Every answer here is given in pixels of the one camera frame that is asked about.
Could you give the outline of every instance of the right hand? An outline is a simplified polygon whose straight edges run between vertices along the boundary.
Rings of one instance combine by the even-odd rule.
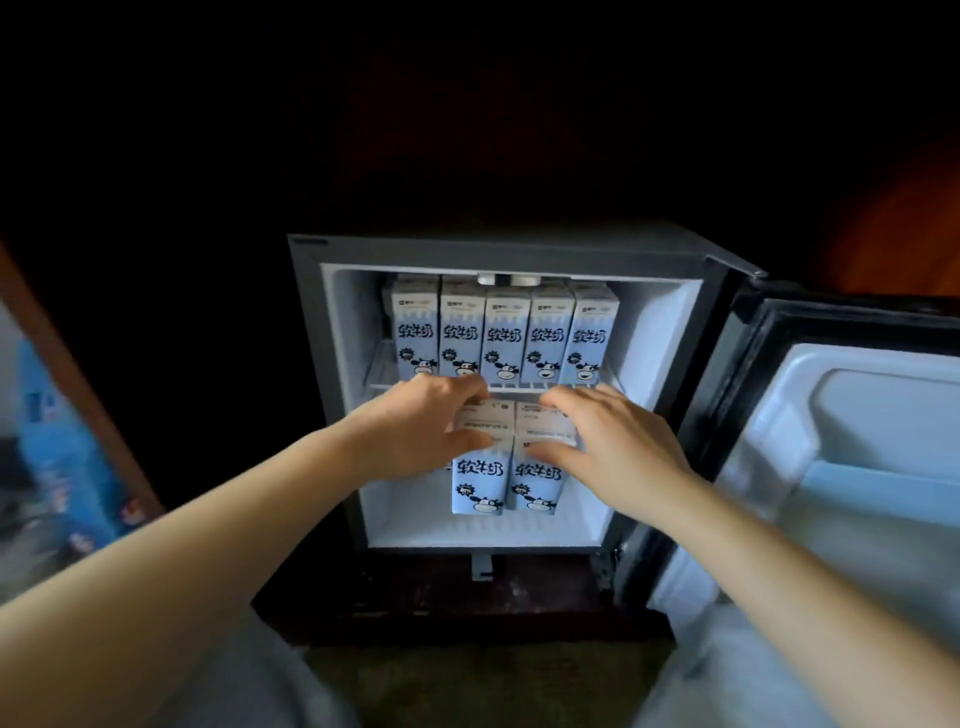
[[[553,387],[540,403],[570,418],[587,451],[544,441],[530,445],[528,454],[571,473],[617,511],[665,530],[670,516],[683,511],[690,488],[703,487],[663,417],[611,386]]]

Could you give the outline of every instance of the blurred object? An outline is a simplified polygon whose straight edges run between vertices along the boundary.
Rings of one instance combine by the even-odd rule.
[[[64,542],[82,555],[111,544],[146,520],[143,508],[26,339],[17,365],[17,446]]]
[[[50,378],[71,402],[71,412],[89,427],[88,434],[102,447],[106,458],[119,473],[147,519],[157,518],[163,506],[124,442],[107,410],[101,404],[77,362],[66,348],[46,311],[27,285],[13,259],[0,241],[0,294],[23,334],[36,347]]]
[[[853,209],[814,261],[819,284],[960,298],[960,138],[914,154]]]
[[[0,353],[11,354],[12,350]],[[12,357],[4,359],[9,363]],[[0,604],[75,559],[70,549],[64,547],[50,509],[37,495],[17,454],[16,440],[4,436],[0,439]]]

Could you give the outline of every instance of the refrigerator door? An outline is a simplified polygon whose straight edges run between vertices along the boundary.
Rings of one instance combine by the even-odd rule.
[[[748,281],[679,437],[691,466],[761,517],[792,493],[866,513],[960,525],[960,317],[944,300],[854,300]],[[651,531],[618,598],[682,632],[719,596]]]

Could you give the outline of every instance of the mini fridge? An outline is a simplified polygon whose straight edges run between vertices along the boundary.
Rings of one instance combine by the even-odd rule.
[[[900,478],[883,486],[895,511],[960,489],[960,318],[946,303],[809,295],[667,222],[482,238],[294,234],[288,243],[329,423],[396,382],[381,298],[389,276],[601,280],[620,300],[601,378],[663,415],[692,467],[764,517],[824,464],[840,480]],[[536,400],[548,386],[490,389]],[[864,477],[861,491],[875,480]],[[549,518],[454,515],[449,481],[437,471],[364,486],[345,506],[354,546],[397,557],[589,554],[615,600],[664,612],[675,631],[717,597],[682,549],[572,478]]]

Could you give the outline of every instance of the blue and white milk carton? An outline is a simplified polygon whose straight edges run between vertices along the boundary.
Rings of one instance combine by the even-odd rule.
[[[577,297],[566,341],[561,384],[598,384],[600,366],[613,331],[620,300],[603,283],[573,287]]]
[[[547,283],[534,288],[521,383],[560,381],[560,366],[564,362],[575,303],[573,292],[565,285]]]
[[[514,449],[514,403],[483,400],[465,404],[455,424],[458,429],[483,430],[493,437],[493,444],[454,458],[452,510],[465,516],[499,516]]]
[[[514,459],[510,470],[507,507],[552,516],[556,512],[567,473],[527,456],[527,446],[542,440],[560,440],[576,448],[577,430],[559,409],[519,402],[516,405]]]
[[[394,304],[394,343],[399,378],[411,379],[424,372],[437,373],[436,276],[397,278],[391,298]]]
[[[501,286],[487,291],[480,374],[490,384],[519,384],[530,318],[530,289]]]
[[[480,371],[487,290],[476,278],[444,276],[440,290],[440,374]]]

